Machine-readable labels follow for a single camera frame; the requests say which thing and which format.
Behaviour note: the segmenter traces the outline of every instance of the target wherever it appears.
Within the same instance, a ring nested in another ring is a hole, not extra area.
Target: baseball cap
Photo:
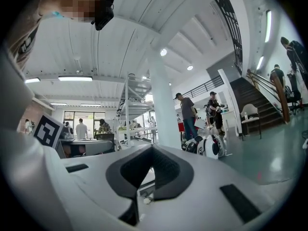
[[[175,95],[175,99],[177,99],[179,96],[182,96],[182,94],[178,92],[178,93]]]

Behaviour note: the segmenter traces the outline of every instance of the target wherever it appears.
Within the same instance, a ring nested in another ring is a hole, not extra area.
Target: dark hair
[[[287,40],[285,37],[281,37],[281,38],[280,38],[280,43],[281,43],[282,45],[289,44],[289,40]]]

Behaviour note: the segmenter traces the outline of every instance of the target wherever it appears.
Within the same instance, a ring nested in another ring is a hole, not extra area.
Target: person in black clothing
[[[289,42],[285,37],[281,37],[280,42],[287,50],[292,70],[296,72],[297,67],[299,68],[299,72],[308,88],[308,53],[305,47],[295,40]]]
[[[210,92],[211,99],[208,101],[208,104],[209,104],[210,109],[212,110],[211,115],[214,117],[217,131],[219,132],[220,136],[224,136],[225,133],[221,130],[221,127],[222,127],[222,116],[220,113],[221,110],[217,109],[217,107],[220,107],[220,105],[215,99],[215,95],[216,95],[215,92],[213,91]]]
[[[270,73],[270,80],[273,82],[272,73],[275,72],[277,74],[278,79],[281,82],[281,86],[283,91],[285,90],[285,77],[283,71],[280,69],[278,64],[275,64],[274,69]]]

